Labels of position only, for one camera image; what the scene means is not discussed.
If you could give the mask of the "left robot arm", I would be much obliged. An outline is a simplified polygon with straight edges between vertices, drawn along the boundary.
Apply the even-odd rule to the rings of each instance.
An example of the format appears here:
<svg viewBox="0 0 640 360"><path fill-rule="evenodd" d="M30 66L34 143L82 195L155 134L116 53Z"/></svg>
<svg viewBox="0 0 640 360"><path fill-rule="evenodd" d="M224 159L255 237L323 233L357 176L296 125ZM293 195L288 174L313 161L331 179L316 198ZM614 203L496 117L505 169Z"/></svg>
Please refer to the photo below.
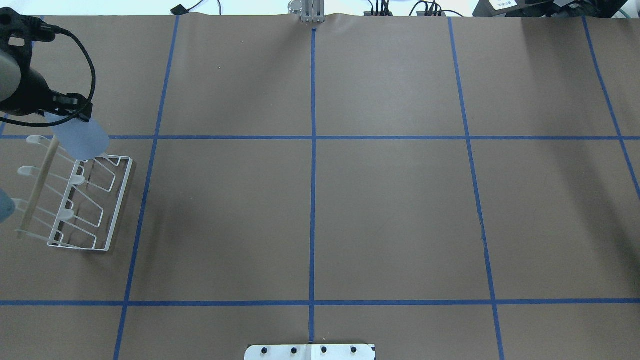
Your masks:
<svg viewBox="0 0 640 360"><path fill-rule="evenodd" d="M78 93L62 94L31 69L29 54L20 57L16 47L1 50L2 123L24 128L51 128L66 150L77 160L102 154L109 138L92 118L93 105Z"/></svg>

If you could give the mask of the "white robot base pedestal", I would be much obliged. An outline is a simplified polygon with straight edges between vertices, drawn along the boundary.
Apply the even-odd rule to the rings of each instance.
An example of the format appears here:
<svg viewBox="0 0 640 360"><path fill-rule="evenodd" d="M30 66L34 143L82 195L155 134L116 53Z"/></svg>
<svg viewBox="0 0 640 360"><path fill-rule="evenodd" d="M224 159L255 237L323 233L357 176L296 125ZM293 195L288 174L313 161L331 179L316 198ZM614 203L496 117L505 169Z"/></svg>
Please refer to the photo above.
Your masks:
<svg viewBox="0 0 640 360"><path fill-rule="evenodd" d="M357 344L263 344L251 345L245 360L376 360L374 345Z"/></svg>

